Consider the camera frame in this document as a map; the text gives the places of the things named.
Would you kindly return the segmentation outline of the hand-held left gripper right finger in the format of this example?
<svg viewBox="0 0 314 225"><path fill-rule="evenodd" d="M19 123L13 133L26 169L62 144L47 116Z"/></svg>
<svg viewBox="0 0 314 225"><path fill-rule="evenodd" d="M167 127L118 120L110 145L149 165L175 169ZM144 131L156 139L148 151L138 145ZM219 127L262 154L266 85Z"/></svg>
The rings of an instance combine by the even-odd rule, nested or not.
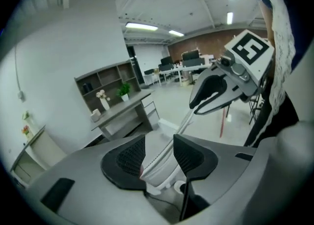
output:
<svg viewBox="0 0 314 225"><path fill-rule="evenodd" d="M258 148L174 135L174 156L186 176L182 222L239 222L267 162Z"/></svg>

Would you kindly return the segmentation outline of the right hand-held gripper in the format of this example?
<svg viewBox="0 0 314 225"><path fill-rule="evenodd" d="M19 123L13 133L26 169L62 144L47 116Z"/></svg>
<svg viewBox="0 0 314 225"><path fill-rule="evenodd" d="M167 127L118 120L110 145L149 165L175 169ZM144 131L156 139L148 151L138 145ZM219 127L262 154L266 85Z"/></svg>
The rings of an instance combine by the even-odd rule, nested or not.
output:
<svg viewBox="0 0 314 225"><path fill-rule="evenodd" d="M194 114L218 111L244 96L257 94L267 73L274 48L249 30L225 45L216 65L204 70L193 86L189 107Z"/></svg>

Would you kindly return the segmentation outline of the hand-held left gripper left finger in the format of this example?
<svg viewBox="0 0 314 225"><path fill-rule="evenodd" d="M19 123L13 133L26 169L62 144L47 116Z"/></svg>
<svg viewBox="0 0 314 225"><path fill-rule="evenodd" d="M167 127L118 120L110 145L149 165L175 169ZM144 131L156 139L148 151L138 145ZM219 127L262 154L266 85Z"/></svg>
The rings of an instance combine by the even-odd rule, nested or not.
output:
<svg viewBox="0 0 314 225"><path fill-rule="evenodd" d="M39 176L31 196L74 225L170 225L140 179L145 136L84 148Z"/></svg>

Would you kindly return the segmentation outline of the white chair with grey mesh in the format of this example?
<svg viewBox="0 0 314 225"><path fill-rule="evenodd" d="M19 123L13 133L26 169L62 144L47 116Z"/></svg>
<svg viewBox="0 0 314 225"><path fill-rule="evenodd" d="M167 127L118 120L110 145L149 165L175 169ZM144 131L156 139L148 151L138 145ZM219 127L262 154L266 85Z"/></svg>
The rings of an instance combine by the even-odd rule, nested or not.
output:
<svg viewBox="0 0 314 225"><path fill-rule="evenodd" d="M174 157L174 135L183 134L193 117L189 110L178 126L165 119L160 119L157 129L145 136L146 157L140 176L146 182L146 191L157 196L171 186L171 182L180 171Z"/></svg>

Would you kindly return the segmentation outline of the person's right forearm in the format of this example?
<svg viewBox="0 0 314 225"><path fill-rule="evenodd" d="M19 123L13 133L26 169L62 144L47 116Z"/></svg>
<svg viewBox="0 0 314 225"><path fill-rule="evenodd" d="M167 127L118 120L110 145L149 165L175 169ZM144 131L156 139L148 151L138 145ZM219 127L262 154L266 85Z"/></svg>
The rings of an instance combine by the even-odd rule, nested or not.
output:
<svg viewBox="0 0 314 225"><path fill-rule="evenodd" d="M261 0L259 1L259 6L262 12L263 19L265 21L265 26L267 30L267 39L270 42L270 44L273 47L275 47L274 32L272 29L272 21L273 21L272 10L269 7L267 7Z"/></svg>

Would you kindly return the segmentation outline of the grey wooden desk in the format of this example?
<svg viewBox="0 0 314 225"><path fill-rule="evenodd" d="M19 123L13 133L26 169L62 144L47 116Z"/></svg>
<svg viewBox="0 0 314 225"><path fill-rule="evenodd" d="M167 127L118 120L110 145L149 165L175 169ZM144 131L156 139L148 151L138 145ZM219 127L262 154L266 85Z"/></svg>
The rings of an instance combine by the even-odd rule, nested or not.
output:
<svg viewBox="0 0 314 225"><path fill-rule="evenodd" d="M99 109L97 122L91 121L92 131L101 131L111 141L135 134L137 128L148 133L157 129L159 114L152 97L152 91L141 89L131 61L125 61L96 69L74 79L91 114ZM91 83L93 90L83 93L82 85ZM124 102L117 96L123 83L130 84L129 100ZM110 109L106 111L96 93L104 90L110 98Z"/></svg>

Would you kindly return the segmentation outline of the white work table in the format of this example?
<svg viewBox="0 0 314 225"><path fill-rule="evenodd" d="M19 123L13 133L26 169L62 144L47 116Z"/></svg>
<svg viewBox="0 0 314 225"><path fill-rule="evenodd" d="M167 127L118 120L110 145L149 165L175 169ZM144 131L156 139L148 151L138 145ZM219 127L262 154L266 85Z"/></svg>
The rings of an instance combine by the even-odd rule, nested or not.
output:
<svg viewBox="0 0 314 225"><path fill-rule="evenodd" d="M170 70L165 70L165 71L155 71L153 70L153 73L148 74L148 75L144 75L143 79L144 79L144 83L145 85L151 85L154 84L155 82L158 82L158 85L161 86L161 81L160 81L160 75L164 76L165 81L167 81L166 75L173 73L173 72L177 72L179 75L179 83L180 86L182 86L182 78L181 78L181 73L182 72L190 72L190 71L195 71L195 70L199 70L199 69L206 69L206 68L210 68L213 65L213 62L209 63L209 64L201 64L201 65L197 65L197 66L190 66L190 67L183 67L180 66L179 68L173 68Z"/></svg>

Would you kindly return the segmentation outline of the person's black trousers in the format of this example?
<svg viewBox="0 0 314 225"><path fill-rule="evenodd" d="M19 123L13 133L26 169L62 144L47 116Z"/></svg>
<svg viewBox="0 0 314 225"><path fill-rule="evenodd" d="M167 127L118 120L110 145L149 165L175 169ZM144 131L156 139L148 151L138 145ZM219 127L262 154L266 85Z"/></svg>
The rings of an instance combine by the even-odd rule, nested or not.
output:
<svg viewBox="0 0 314 225"><path fill-rule="evenodd" d="M261 140L269 137L274 137L282 129L294 125L299 121L295 108L290 101L288 95L286 94L286 98L281 104L278 113L273 116L271 123L266 127L263 132L261 132L262 127L266 124L272 109L269 102L270 88L271 86L267 86L262 93L264 104L261 108L260 114L258 115L254 126L252 127L247 137L244 146L258 147Z"/></svg>

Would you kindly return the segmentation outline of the white curved table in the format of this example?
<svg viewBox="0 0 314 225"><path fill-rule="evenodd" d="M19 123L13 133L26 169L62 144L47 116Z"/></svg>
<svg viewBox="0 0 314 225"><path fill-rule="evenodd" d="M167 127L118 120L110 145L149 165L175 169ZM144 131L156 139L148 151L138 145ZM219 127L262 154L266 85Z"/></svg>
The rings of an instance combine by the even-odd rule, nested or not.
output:
<svg viewBox="0 0 314 225"><path fill-rule="evenodd" d="M67 154L52 140L43 126L24 145L11 166L10 173L18 184L27 188L42 173L66 156Z"/></svg>

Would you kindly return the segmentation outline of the green plant in white pot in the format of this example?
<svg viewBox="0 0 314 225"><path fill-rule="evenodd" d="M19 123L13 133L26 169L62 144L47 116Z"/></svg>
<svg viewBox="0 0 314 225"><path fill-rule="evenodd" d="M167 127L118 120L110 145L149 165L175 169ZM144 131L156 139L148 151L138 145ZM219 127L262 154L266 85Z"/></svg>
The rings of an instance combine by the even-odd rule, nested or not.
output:
<svg viewBox="0 0 314 225"><path fill-rule="evenodd" d="M124 102L129 100L130 84L123 83L122 86L117 90L117 96L120 97Z"/></svg>

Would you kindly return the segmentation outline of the person's navy white top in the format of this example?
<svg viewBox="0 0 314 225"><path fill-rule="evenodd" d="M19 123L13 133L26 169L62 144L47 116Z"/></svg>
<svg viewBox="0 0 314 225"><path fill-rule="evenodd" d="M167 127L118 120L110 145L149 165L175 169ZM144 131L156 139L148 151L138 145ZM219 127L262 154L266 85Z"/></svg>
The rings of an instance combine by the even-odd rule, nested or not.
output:
<svg viewBox="0 0 314 225"><path fill-rule="evenodd" d="M279 108L286 98L283 83L292 72L291 63L296 54L288 9L284 0L269 1L273 12L271 29L274 32L275 42L275 71L269 96L271 111L266 125L272 122L273 117L279 112Z"/></svg>

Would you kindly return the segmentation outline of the white vase with pink flowers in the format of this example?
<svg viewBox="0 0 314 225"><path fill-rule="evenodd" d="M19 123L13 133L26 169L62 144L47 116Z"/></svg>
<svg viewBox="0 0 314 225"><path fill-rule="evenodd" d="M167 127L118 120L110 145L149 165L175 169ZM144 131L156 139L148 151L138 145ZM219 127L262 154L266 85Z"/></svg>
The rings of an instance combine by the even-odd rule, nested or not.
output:
<svg viewBox="0 0 314 225"><path fill-rule="evenodd" d="M109 101L110 98L106 95L105 91L102 89L96 93L96 97L100 99L103 108L108 111L110 109Z"/></svg>

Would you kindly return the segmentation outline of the red flowers in box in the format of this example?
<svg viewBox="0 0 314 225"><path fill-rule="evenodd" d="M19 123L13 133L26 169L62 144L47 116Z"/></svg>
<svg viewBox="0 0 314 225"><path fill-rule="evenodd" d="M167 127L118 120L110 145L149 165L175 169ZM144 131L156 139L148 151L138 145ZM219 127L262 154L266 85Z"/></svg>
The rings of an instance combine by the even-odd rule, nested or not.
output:
<svg viewBox="0 0 314 225"><path fill-rule="evenodd" d="M34 135L32 133L32 131L30 130L28 125L25 125L22 129L22 133L26 136L27 140L30 141Z"/></svg>

